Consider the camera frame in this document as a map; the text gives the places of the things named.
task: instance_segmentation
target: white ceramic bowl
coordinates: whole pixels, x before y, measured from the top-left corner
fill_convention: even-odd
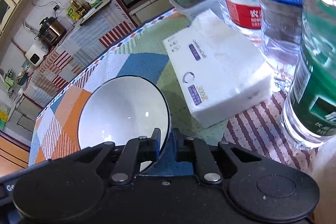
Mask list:
[[[125,145],[138,136],[150,137],[161,130],[160,151],[170,132],[170,113],[162,92],[150,81],[137,76],[114,78],[86,102],[78,125],[81,149],[112,141]],[[141,164],[140,171],[151,162]]]

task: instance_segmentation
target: white tissue package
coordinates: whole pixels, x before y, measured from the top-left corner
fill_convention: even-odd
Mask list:
[[[211,10],[163,41],[191,115],[203,128],[268,100],[273,70]]]

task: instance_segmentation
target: electric appliance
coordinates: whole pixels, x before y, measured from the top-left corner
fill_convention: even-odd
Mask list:
[[[25,57],[31,64],[37,67],[42,63],[48,52],[48,46],[45,43],[37,40],[26,52]]]
[[[67,32],[67,29],[54,17],[46,17],[41,21],[40,25],[40,38],[49,47],[60,42]]]

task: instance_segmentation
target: kitchen counter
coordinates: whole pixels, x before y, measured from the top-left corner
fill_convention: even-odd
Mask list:
[[[128,8],[128,12],[130,15],[134,15],[137,11],[141,10],[142,8],[150,5],[151,3],[155,2],[157,0],[141,0],[140,2],[132,5]]]
[[[169,0],[141,0],[128,8],[128,13],[136,24],[141,25],[171,8]]]

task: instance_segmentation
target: green label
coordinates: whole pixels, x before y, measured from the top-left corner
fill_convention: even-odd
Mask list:
[[[289,97],[295,115],[316,135],[336,135],[335,82],[303,46]]]

